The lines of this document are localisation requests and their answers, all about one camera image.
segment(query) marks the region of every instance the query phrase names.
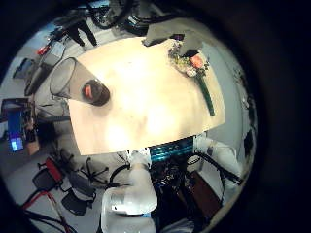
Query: blue light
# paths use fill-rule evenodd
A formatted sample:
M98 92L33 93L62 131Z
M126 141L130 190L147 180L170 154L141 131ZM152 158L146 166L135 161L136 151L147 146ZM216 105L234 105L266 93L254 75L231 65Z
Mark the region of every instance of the blue light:
M16 151L16 150L17 150L17 142L12 141L12 142L11 142L11 146L12 146L13 151Z

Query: flower bouquet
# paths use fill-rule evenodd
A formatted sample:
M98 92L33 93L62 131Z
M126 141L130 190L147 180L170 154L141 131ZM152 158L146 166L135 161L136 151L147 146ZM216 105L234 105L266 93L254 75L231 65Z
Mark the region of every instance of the flower bouquet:
M207 89L204 77L206 76L206 70L208 70L208 62L203 62L199 55L193 57L182 57L179 55L179 50L181 48L180 43L175 43L173 47L168 51L168 57L171 64L186 77L194 78L204 97L205 103L209 110L210 116L215 115L214 106L212 103L211 95Z

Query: table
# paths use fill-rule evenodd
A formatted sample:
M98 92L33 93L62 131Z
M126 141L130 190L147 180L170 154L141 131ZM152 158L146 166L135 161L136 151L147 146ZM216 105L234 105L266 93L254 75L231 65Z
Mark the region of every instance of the table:
M81 155L159 145L225 123L224 100L213 69L205 77L215 109L211 117L197 83L169 62L167 52L174 41L146 48L143 39L118 40L77 58L111 91L102 107L69 100Z

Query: green stem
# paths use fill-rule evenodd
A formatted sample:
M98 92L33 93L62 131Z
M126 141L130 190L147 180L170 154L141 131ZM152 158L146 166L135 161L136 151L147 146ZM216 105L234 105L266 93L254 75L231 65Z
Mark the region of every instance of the green stem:
M205 84L204 77L203 76L198 76L196 78L196 80L197 80L198 85L199 85L199 87L200 87L200 89L202 91L202 94L203 94L205 103L207 105L208 111L210 112L210 116L213 117L215 115L214 106L213 106L213 103L212 103L210 92L208 91L207 86Z

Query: pink flower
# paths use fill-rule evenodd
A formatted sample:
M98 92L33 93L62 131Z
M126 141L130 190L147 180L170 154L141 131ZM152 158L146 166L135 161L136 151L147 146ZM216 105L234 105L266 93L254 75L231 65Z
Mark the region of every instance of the pink flower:
M192 66L195 68L201 68L203 66L203 61L202 61L201 57L199 57L199 55L195 55L195 56L191 57L190 62L192 64Z

